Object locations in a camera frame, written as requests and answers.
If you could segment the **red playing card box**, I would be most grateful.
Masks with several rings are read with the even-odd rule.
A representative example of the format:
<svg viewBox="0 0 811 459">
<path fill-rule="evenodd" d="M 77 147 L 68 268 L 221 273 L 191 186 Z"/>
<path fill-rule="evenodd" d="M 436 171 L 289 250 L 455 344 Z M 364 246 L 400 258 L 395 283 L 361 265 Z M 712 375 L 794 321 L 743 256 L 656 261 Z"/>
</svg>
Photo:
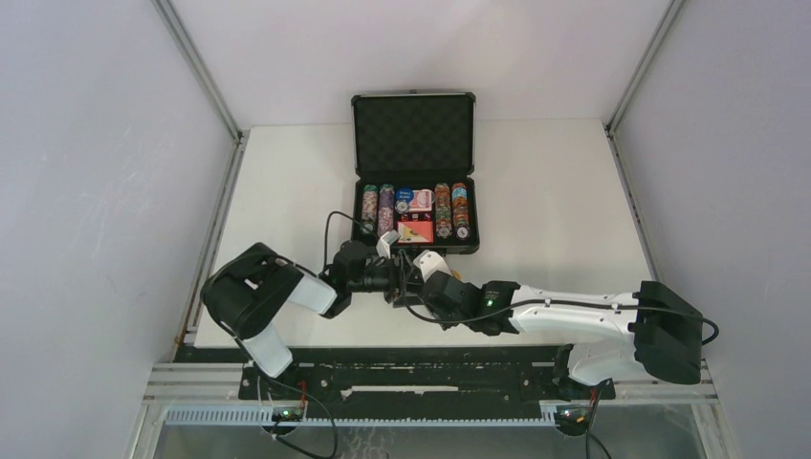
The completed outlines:
<svg viewBox="0 0 811 459">
<path fill-rule="evenodd" d="M 432 244 L 434 227 L 431 221 L 401 221 L 397 225 L 400 244 Z"/>
</svg>

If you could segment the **black poker case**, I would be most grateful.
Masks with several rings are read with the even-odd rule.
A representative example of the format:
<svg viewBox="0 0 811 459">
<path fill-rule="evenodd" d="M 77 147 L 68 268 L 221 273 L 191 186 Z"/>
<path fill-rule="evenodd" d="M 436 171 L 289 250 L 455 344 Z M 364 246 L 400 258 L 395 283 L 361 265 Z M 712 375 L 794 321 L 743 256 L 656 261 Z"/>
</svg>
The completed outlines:
<svg viewBox="0 0 811 459">
<path fill-rule="evenodd" d="M 433 190 L 445 183 L 465 186 L 469 236 L 436 236 L 427 244 L 405 243 L 404 248 L 431 249 L 443 254 L 473 254 L 480 246 L 479 215 L 474 172 L 472 92 L 367 94 L 351 98 L 355 172 L 351 238 L 368 246 L 377 231 L 362 227 L 362 198 L 367 186 L 392 185 L 395 190 Z"/>
</svg>

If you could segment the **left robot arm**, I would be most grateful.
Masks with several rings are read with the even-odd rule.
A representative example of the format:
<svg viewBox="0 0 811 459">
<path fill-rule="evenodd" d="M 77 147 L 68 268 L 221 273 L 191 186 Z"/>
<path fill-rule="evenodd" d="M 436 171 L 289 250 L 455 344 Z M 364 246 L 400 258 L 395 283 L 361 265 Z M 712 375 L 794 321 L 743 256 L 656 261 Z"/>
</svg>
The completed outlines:
<svg viewBox="0 0 811 459">
<path fill-rule="evenodd" d="M 202 287 L 209 316 L 253 361 L 262 386 L 278 399 L 292 396 L 299 384 L 289 366 L 292 351 L 274 327 L 286 306 L 299 306 L 333 318 L 354 294 L 381 293 L 393 303 L 406 292 L 407 273 L 391 255 L 380 255 L 359 241 L 346 241 L 315 274 L 257 242 L 213 274 Z"/>
</svg>

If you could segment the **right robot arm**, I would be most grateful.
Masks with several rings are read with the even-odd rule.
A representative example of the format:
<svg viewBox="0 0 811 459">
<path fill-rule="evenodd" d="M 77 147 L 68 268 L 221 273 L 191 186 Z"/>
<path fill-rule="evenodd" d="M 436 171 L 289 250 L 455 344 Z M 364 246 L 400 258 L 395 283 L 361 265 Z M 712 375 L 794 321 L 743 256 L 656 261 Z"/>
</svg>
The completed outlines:
<svg viewBox="0 0 811 459">
<path fill-rule="evenodd" d="M 566 398 L 611 379 L 646 372 L 666 383 L 701 380 L 702 313 L 666 285 L 644 281 L 615 295 L 551 292 L 512 281 L 481 287 L 436 272 L 420 293 L 428 321 L 487 336 L 559 338 L 553 385 Z"/>
</svg>

